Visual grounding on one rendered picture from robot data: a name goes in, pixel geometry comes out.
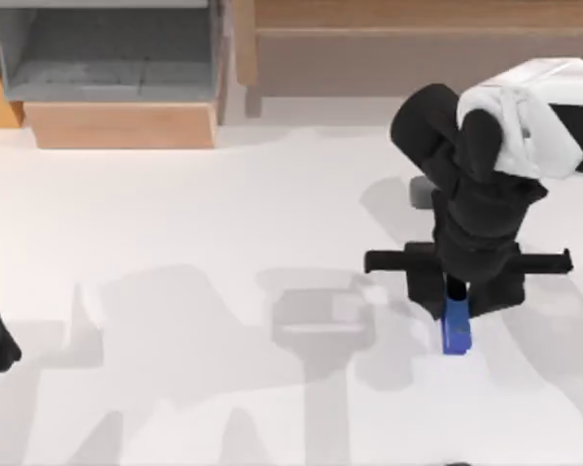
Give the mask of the pale wooden drawer front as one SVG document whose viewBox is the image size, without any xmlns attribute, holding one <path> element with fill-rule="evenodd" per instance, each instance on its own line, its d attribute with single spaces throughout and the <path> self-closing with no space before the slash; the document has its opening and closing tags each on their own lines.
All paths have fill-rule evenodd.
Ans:
<svg viewBox="0 0 583 466">
<path fill-rule="evenodd" d="M 23 108 L 40 149 L 211 149 L 219 126 L 215 102 L 28 101 Z"/>
</svg>

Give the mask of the wooden open shelf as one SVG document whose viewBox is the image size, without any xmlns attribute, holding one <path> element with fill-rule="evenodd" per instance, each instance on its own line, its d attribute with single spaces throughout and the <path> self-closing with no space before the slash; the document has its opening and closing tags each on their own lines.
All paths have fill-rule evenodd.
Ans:
<svg viewBox="0 0 583 466">
<path fill-rule="evenodd" d="M 244 112 L 385 120 L 425 83 L 464 89 L 534 57 L 583 57 L 583 0 L 228 0 Z"/>
</svg>

